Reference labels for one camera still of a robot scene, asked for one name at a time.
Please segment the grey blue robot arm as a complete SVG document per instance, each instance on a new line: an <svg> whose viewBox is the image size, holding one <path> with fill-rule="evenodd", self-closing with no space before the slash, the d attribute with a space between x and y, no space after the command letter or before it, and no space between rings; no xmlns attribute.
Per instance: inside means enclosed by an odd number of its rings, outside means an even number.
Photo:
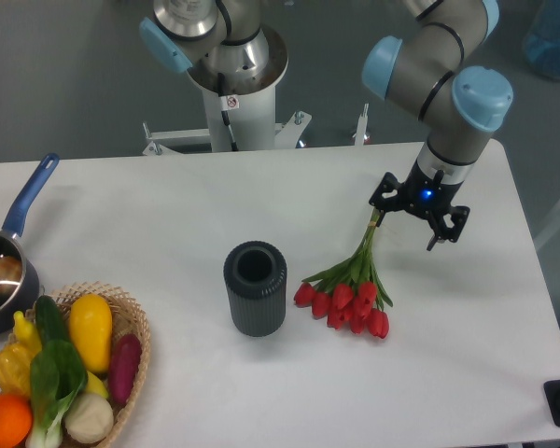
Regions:
<svg viewBox="0 0 560 448"><path fill-rule="evenodd" d="M384 175L370 203L380 215L403 211L426 221L432 242L455 242L469 209L453 199L511 106L499 72L467 59L492 34L495 1L409 1L417 33L377 43L336 15L308 11L275 30L257 1L157 1L139 25L152 56L187 74L203 95L215 152L293 147L308 117L275 121L275 89L290 60L305 85L339 77L361 59L361 81L377 97L426 124L429 134L407 178Z"/></svg>

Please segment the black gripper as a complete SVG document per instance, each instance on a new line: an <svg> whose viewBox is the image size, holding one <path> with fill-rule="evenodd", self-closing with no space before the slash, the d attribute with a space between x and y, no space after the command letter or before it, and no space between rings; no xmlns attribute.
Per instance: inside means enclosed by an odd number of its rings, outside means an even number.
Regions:
<svg viewBox="0 0 560 448"><path fill-rule="evenodd" d="M426 215L433 231L427 251L431 251L436 244L456 243L470 214L469 207L452 205L461 186L461 183L439 183L426 175L417 162L403 183L387 172L369 199L369 204L377 211L375 226L381 226L386 214L405 209L417 217Z"/></svg>

